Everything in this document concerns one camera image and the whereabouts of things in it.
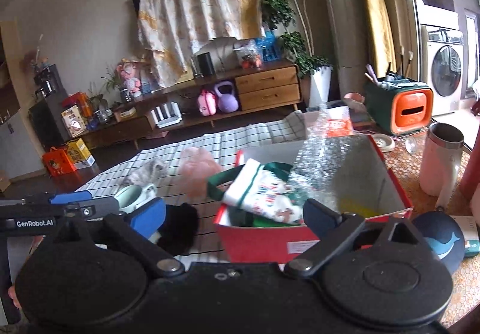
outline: white router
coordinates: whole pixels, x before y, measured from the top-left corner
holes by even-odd
[[[180,113],[180,108],[177,103],[166,103],[163,104],[163,110],[165,112],[166,118],[163,116],[162,109],[160,106],[156,106],[155,109],[152,109],[150,113],[152,114],[153,121],[158,128],[164,128],[171,126],[173,124],[180,123],[182,121],[182,114]]]

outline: green ribbon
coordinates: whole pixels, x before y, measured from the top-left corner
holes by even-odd
[[[225,170],[223,172],[214,174],[212,177],[207,179],[207,195],[215,201],[222,201],[223,195],[225,194],[221,189],[218,188],[219,185],[225,184],[226,182],[233,181],[240,174],[240,171],[243,169],[244,165],[234,167],[233,169]],[[283,162],[269,162],[268,164],[263,165],[263,170],[268,170],[275,174],[282,181],[287,182],[289,180],[289,173],[292,169],[292,165],[284,164]],[[259,169],[255,173],[253,179],[251,180],[248,188],[244,192],[243,196],[239,200],[238,205],[240,206],[245,198],[247,192],[250,190],[255,177]]]

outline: pink backpack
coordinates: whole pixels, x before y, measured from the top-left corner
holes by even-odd
[[[217,113],[215,96],[211,91],[202,89],[198,96],[198,109],[203,116],[211,116]]]

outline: open box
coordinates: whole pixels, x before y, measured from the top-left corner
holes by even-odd
[[[322,202],[332,204],[332,198],[339,201],[354,198],[358,205],[378,213],[369,217],[369,221],[383,222],[390,215],[410,216],[410,200],[393,172],[385,166],[383,155],[371,136],[326,140],[347,141],[349,145],[332,177],[323,186],[326,193]],[[302,145],[303,141],[296,141],[245,148],[238,151],[236,164],[244,164],[249,158],[262,164],[293,164]],[[275,261],[284,264],[318,242],[316,235],[305,225],[248,228],[237,226],[237,218],[238,209],[222,204],[214,220],[217,233],[232,262]]]

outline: purple object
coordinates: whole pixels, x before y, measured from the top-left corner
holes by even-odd
[[[230,86],[232,88],[231,93],[220,93],[218,88],[220,86]],[[235,112],[238,109],[239,103],[234,96],[233,83],[231,81],[219,82],[214,87],[215,94],[218,96],[218,109],[225,113]]]

